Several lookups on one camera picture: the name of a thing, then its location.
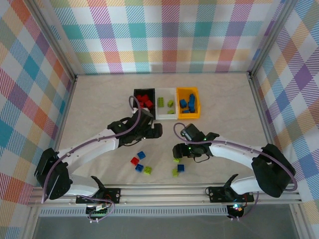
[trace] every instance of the green block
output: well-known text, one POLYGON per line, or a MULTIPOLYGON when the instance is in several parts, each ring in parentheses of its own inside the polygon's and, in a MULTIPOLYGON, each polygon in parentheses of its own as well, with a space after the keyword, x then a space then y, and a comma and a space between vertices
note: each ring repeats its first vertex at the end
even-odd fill
POLYGON ((145 167, 145 169, 144 169, 144 173, 145 173, 145 174, 150 175, 151 172, 152 172, 152 168, 151 168, 151 167, 148 167, 148 166, 145 167))
POLYGON ((177 168, 173 169, 173 177, 178 177, 178 171, 177 168))
POLYGON ((164 98, 158 97, 158 107, 164 107, 164 98))
POLYGON ((169 100, 169 102, 167 103, 168 107, 172 107, 174 105, 174 101, 173 100, 169 100))

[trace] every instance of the white table surface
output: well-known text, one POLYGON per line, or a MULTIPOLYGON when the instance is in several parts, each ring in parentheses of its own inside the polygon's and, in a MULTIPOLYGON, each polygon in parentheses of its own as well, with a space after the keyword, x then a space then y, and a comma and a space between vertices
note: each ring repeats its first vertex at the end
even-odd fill
MULTIPOLYGON (((205 134, 214 132, 244 144, 266 145, 246 74, 131 74, 78 78, 60 149, 79 144, 111 122, 132 116, 128 97, 134 89, 193 86, 199 91, 201 117, 180 122, 192 122, 205 134)), ((161 138, 107 152, 77 169, 75 174, 97 176, 104 184, 225 183, 235 173, 239 173, 238 178, 252 175, 247 167, 225 158, 211 157, 203 163, 183 158, 185 172, 173 178, 172 169, 177 164, 173 162, 172 148, 180 141, 172 127, 178 120, 159 122, 163 125, 161 138), (141 164, 153 169, 150 176, 135 171, 130 162, 141 150, 146 154, 141 164)))

